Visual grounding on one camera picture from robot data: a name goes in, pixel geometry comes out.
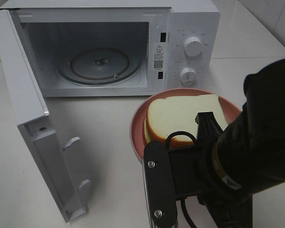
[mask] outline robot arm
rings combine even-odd
[[[175,201],[197,196],[218,228],[251,228],[252,195],[285,182],[285,59],[244,82],[247,102],[225,131],[212,113],[199,113],[197,140],[171,134],[166,146],[144,150],[143,170],[151,227],[177,227]],[[193,146],[169,149],[185,134]]]

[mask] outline white microwave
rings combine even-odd
[[[9,0],[0,55],[18,129],[66,222],[87,212],[80,138],[60,146],[43,97],[203,88],[220,13],[211,0]]]

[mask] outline qr code sticker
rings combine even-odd
[[[163,68],[163,60],[154,60],[154,69]]]

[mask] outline control panel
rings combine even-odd
[[[172,14],[167,88],[204,88],[219,16],[218,12]]]

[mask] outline wall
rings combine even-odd
[[[285,0],[239,0],[285,46]]]

